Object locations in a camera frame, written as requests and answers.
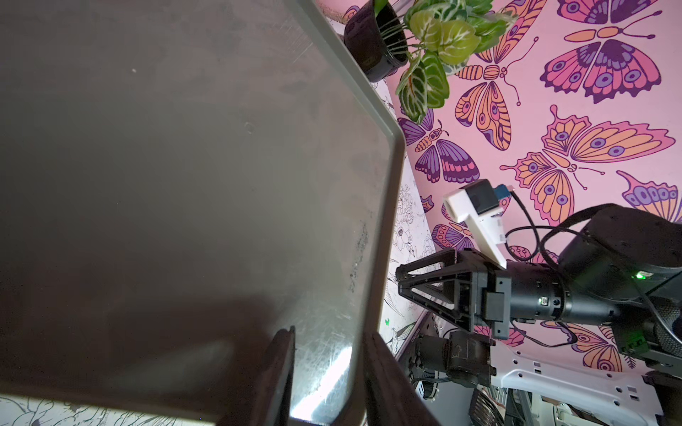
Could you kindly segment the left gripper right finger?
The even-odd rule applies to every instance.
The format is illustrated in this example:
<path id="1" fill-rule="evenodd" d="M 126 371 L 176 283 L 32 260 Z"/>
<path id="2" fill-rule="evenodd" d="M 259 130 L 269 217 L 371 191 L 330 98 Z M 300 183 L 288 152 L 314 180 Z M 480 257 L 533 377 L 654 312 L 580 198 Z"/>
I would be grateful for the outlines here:
<path id="1" fill-rule="evenodd" d="M 362 337 L 367 422 L 377 426 L 439 425 L 417 396 L 381 335 Z"/>

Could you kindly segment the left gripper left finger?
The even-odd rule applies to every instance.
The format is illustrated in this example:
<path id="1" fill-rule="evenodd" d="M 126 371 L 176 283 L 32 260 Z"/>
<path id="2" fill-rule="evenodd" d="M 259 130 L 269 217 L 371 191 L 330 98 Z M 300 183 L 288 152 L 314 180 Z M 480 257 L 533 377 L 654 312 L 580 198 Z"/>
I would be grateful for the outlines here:
<path id="1" fill-rule="evenodd" d="M 296 328 L 275 333 L 259 365 L 243 367 L 219 425 L 286 425 L 296 357 Z"/>

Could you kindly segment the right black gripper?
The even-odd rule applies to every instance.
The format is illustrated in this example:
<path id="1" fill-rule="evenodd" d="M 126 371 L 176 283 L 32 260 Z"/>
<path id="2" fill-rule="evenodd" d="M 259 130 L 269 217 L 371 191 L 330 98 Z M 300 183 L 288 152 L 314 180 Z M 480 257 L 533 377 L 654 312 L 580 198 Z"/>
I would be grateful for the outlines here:
<path id="1" fill-rule="evenodd" d="M 472 248 L 442 250 L 399 266 L 399 295 L 442 320 L 473 332 L 468 299 L 477 295 Z M 488 269 L 477 322 L 491 337 L 509 338 L 513 321 L 558 319 L 566 296 L 559 276 L 545 264 L 510 262 Z"/>

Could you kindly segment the grey cream three-drawer chest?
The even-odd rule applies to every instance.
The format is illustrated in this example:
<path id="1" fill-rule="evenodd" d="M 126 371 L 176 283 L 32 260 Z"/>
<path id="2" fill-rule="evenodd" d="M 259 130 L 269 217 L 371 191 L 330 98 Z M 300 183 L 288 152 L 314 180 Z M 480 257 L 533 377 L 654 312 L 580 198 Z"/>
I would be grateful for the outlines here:
<path id="1" fill-rule="evenodd" d="M 1 422 L 359 425 L 400 188 L 314 1 L 1 5 Z"/>

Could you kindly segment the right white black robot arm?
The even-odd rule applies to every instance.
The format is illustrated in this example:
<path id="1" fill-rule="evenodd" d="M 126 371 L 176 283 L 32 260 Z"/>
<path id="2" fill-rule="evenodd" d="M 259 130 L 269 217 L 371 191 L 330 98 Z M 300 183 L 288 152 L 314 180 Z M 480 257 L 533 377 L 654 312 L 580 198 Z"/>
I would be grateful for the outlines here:
<path id="1" fill-rule="evenodd" d="M 578 327 L 605 326 L 617 353 L 648 366 L 644 381 L 662 402 L 655 424 L 680 424 L 680 224 L 604 204 L 559 230 L 573 240 L 540 264 L 501 266 L 478 250 L 450 248 L 400 266 L 401 296 L 456 328 L 449 337 L 419 338 L 418 361 L 454 382 L 493 384 L 503 368 L 492 355 L 516 321 L 561 328 L 576 348 L 586 343 Z"/>

